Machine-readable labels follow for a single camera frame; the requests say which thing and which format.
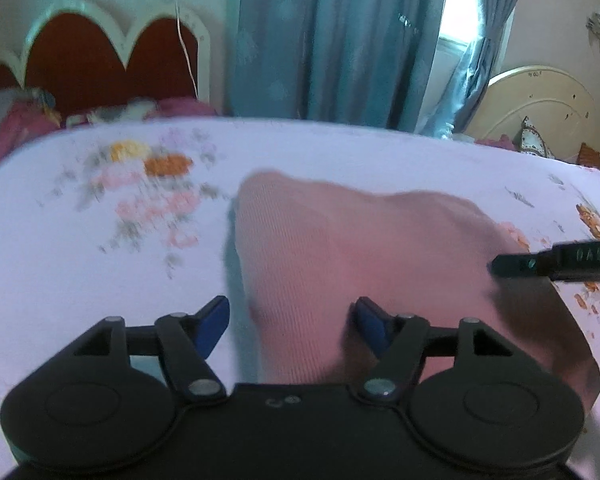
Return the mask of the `blue curtain left panel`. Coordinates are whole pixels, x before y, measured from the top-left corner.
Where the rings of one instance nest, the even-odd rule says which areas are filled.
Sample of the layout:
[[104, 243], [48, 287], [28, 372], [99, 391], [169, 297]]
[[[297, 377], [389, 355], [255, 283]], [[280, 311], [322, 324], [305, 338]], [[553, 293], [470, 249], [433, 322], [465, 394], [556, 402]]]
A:
[[445, 0], [240, 0], [230, 109], [414, 130]]

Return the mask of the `floral white bed sheet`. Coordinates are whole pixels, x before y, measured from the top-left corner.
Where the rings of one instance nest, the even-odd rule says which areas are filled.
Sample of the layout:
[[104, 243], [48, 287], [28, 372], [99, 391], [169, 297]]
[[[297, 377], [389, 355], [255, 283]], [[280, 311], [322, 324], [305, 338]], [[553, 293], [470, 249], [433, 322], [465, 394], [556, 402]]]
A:
[[[0, 164], [0, 405], [101, 318], [150, 324], [218, 295], [232, 318], [212, 367], [227, 384], [262, 382], [235, 246], [238, 192], [259, 172], [469, 200], [518, 252], [600, 237], [600, 171], [499, 148], [225, 118], [53, 134]], [[0, 478], [14, 466], [0, 428]]]

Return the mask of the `pile of clothes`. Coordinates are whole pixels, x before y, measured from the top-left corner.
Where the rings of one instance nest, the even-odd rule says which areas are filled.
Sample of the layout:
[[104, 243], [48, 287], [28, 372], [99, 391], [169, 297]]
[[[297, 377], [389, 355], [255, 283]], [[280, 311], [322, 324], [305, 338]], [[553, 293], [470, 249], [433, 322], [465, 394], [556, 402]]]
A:
[[162, 100], [137, 99], [69, 115], [54, 109], [53, 96], [40, 89], [0, 90], [0, 163], [30, 142], [62, 129], [157, 118], [214, 116], [210, 105], [190, 96]]

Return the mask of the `pink long-sleeve sweater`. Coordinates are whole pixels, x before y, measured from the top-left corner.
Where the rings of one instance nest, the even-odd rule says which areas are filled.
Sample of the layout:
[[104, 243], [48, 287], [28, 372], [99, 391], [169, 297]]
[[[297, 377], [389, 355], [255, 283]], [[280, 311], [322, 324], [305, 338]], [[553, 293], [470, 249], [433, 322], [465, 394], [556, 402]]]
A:
[[586, 408], [600, 394], [600, 368], [554, 286], [490, 274], [489, 263], [519, 245], [469, 200], [259, 172], [238, 192], [235, 246], [262, 382], [360, 382], [375, 359], [349, 311], [366, 297], [435, 326], [478, 318], [562, 378]]

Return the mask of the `red heart-shaped headboard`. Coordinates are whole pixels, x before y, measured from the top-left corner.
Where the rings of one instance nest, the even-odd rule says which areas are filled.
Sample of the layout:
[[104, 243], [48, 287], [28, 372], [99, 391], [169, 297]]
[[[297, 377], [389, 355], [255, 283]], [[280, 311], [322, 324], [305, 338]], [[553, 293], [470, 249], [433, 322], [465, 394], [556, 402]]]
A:
[[208, 103], [211, 38], [195, 11], [176, 3], [143, 11], [125, 32], [91, 1], [49, 6], [18, 52], [0, 53], [0, 90], [41, 89], [61, 114], [135, 98]]

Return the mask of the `blue curtain panel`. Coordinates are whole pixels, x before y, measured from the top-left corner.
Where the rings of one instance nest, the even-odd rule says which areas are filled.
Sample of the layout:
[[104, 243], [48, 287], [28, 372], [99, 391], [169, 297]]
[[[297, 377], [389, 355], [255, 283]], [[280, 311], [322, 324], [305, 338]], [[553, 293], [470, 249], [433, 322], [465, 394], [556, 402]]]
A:
[[240, 0], [230, 109], [414, 130], [445, 0]]
[[504, 29], [518, 0], [478, 0], [478, 35], [469, 44], [442, 96], [420, 129], [424, 136], [449, 139], [462, 133], [486, 94]]

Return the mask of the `cream round headboard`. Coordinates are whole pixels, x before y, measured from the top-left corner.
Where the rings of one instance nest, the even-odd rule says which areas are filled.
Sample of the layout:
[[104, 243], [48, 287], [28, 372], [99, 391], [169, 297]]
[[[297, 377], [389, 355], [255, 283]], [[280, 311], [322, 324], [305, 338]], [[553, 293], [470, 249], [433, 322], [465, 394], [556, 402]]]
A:
[[573, 160], [583, 143], [600, 149], [598, 114], [592, 94], [570, 73], [531, 65], [494, 76], [465, 129], [476, 140], [515, 139], [529, 119], [552, 153]]

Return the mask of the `blue curtain right panel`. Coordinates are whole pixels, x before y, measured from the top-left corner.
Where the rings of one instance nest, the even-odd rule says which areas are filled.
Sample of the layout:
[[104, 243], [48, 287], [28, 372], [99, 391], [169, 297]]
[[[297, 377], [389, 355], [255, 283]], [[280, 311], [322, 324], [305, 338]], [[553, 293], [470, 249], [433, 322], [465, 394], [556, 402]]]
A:
[[478, 35], [469, 44], [442, 96], [420, 129], [424, 136], [449, 139], [462, 133], [486, 94], [504, 29], [518, 0], [478, 0]]

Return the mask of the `orange patterned pillow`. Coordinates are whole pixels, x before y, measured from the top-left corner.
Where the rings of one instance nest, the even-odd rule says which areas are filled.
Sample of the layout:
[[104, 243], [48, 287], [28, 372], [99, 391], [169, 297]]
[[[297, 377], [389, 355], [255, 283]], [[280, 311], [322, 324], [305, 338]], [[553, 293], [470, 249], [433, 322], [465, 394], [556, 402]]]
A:
[[600, 152], [594, 150], [588, 144], [582, 143], [577, 156], [577, 165], [600, 170]]

